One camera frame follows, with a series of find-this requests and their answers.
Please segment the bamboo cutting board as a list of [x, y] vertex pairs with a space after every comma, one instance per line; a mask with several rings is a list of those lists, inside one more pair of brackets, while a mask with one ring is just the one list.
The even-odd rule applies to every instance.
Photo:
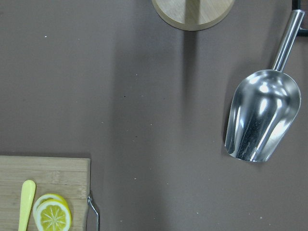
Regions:
[[90, 191], [89, 158], [0, 157], [0, 229], [18, 229], [22, 184], [33, 180], [34, 199], [46, 193], [61, 195], [72, 214], [72, 231], [100, 230], [100, 212]]

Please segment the wooden mug tree stand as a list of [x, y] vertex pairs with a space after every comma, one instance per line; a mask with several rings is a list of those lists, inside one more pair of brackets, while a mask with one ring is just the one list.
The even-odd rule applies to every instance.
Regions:
[[221, 22], [233, 7], [234, 0], [153, 0], [158, 15], [169, 25], [200, 31]]

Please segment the metal scoop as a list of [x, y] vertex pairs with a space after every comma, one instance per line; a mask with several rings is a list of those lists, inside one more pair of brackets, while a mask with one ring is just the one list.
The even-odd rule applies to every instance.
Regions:
[[268, 161], [297, 116], [301, 92], [283, 70], [304, 15], [303, 10], [291, 11], [272, 68], [254, 72], [236, 88], [225, 138], [230, 156]]

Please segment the lower stacked lemon slice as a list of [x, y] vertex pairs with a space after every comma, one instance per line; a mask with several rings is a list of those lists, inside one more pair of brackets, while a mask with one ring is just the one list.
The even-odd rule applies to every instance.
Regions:
[[33, 205], [33, 209], [32, 209], [32, 213], [33, 213], [33, 217], [35, 217], [35, 213], [38, 209], [38, 207], [45, 201], [48, 201], [48, 200], [57, 200], [57, 201], [60, 201], [62, 202], [66, 207], [68, 207], [68, 203], [67, 201], [60, 195], [58, 194], [55, 194], [55, 193], [47, 193], [47, 194], [44, 194], [42, 195], [41, 197], [39, 197], [36, 202], [34, 203]]

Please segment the yellow plastic knife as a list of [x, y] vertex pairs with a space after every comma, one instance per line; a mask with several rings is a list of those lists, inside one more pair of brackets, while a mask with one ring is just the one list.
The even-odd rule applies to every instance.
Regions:
[[34, 200], [36, 191], [36, 184], [32, 180], [26, 180], [22, 184], [21, 198], [20, 198], [20, 212], [18, 231], [26, 231], [28, 220]]

